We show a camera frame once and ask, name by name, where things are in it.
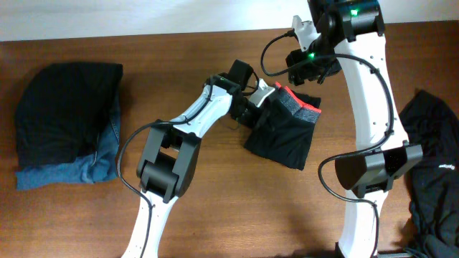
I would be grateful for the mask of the black leggings red-grey waistband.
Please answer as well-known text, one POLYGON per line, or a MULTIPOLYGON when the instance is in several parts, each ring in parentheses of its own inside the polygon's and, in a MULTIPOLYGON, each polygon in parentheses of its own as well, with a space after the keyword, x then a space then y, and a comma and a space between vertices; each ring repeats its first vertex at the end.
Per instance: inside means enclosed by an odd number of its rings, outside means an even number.
POLYGON ((321 98, 274 84, 260 116, 245 141, 251 153, 302 171, 321 115, 321 98))

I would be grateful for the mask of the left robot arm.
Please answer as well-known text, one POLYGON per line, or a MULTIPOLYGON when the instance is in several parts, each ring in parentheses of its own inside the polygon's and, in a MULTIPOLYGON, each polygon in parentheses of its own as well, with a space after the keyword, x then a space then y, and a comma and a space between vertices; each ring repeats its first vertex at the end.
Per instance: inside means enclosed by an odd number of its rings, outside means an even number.
POLYGON ((249 125, 276 91, 276 86, 256 77, 254 90, 246 92, 255 75, 249 64, 237 59, 229 72, 206 79, 201 95, 178 117, 137 129, 138 133, 147 130, 148 137, 136 168, 139 185, 126 184, 140 204, 124 257, 158 256, 170 211, 191 184, 206 132, 226 114, 249 125))

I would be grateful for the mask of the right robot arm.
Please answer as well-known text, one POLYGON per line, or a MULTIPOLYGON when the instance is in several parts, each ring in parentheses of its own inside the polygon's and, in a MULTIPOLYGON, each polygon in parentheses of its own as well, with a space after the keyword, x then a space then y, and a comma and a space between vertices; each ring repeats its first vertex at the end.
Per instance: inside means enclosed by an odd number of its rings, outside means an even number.
POLYGON ((382 10, 377 0, 310 0, 311 19, 295 16, 299 49, 287 58, 294 85, 323 82, 343 72, 356 126, 356 149, 331 161, 346 204, 337 257, 376 257, 379 217, 394 182, 422 159, 399 120, 386 63, 382 10))

